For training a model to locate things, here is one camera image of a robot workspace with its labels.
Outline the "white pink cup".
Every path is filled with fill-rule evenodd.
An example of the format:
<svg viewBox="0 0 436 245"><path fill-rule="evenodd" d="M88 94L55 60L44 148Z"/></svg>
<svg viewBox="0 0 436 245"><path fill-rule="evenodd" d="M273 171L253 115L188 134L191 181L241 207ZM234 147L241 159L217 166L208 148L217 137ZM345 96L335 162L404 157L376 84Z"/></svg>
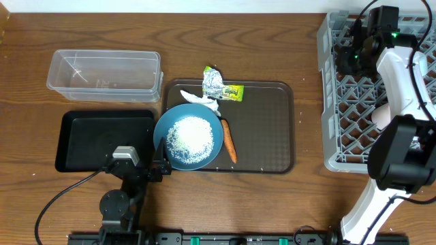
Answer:
<svg viewBox="0 0 436 245"><path fill-rule="evenodd" d="M376 108L371 115L371 120L379 130L385 129L391 122L389 104Z"/></svg>

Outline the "orange carrot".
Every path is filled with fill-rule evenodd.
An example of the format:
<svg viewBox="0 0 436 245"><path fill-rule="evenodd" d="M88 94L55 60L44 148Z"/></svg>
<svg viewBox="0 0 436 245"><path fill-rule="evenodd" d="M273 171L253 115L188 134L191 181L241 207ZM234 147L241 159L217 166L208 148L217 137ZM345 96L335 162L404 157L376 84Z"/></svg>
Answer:
<svg viewBox="0 0 436 245"><path fill-rule="evenodd" d="M237 163L237 153L236 153L236 149L234 147L234 142L232 140L232 136L230 133L229 124L225 119L221 119L220 121L221 121L221 125L223 127L223 136L224 136L223 142L225 144L225 147L229 153L229 156L230 156L232 162L234 164L236 164Z"/></svg>

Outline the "light blue bowl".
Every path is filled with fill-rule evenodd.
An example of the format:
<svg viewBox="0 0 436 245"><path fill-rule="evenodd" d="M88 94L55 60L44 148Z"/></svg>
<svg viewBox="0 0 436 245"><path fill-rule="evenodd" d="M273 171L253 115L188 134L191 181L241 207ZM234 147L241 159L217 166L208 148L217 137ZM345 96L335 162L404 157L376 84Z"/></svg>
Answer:
<svg viewBox="0 0 436 245"><path fill-rule="evenodd" d="M418 60L417 64L419 65L419 68L420 68L420 73L421 73L422 77L424 77L428 73L428 65L427 65L426 55L422 52L417 52L416 56L417 56L417 60Z"/></svg>

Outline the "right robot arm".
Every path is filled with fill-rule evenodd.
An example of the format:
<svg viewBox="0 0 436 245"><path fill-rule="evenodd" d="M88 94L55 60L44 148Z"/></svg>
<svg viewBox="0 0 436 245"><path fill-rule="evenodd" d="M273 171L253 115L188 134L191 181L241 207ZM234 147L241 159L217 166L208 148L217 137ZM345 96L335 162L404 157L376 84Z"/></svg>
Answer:
<svg viewBox="0 0 436 245"><path fill-rule="evenodd" d="M382 134L369 152L364 192L327 244L373 244L381 226L402 201L435 181L435 106L425 88L427 59L415 35L402 34L396 17L356 20L350 47L340 52L345 74L378 73L389 110L377 120Z"/></svg>

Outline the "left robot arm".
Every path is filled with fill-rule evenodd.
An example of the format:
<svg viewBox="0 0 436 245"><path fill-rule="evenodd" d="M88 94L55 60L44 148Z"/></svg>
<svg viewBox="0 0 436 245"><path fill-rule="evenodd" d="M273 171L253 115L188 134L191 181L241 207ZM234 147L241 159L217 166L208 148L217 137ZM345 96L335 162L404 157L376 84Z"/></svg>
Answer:
<svg viewBox="0 0 436 245"><path fill-rule="evenodd" d="M154 235L138 228L147 184L161 182L172 166L166 141L160 139L150 163L141 163L133 146L119 146L103 171L122 180L120 189L108 191L99 203L102 227L95 244L154 244Z"/></svg>

